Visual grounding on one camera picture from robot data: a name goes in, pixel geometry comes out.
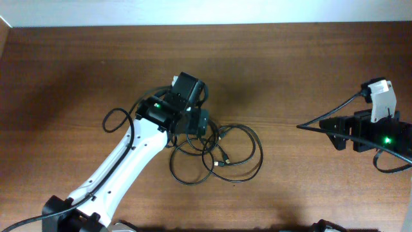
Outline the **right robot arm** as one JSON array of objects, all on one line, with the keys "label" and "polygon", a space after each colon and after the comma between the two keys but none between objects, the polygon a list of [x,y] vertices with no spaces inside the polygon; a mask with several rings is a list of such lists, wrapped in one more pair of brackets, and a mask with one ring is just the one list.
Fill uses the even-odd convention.
[{"label": "right robot arm", "polygon": [[378,144],[411,158],[411,124],[400,121],[398,110],[393,117],[387,116],[377,122],[371,122],[371,110],[362,110],[356,111],[352,116],[321,120],[319,126],[324,130]]}]

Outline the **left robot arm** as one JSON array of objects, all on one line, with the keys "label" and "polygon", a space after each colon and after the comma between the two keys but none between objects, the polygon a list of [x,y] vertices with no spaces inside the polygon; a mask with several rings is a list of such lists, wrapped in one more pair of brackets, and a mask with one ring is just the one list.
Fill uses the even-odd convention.
[{"label": "left robot arm", "polygon": [[205,134],[209,114],[201,106],[207,97],[205,83],[184,72],[145,94],[126,114],[126,134],[92,176],[67,199],[47,201],[41,229],[107,231],[132,183],[172,137]]}]

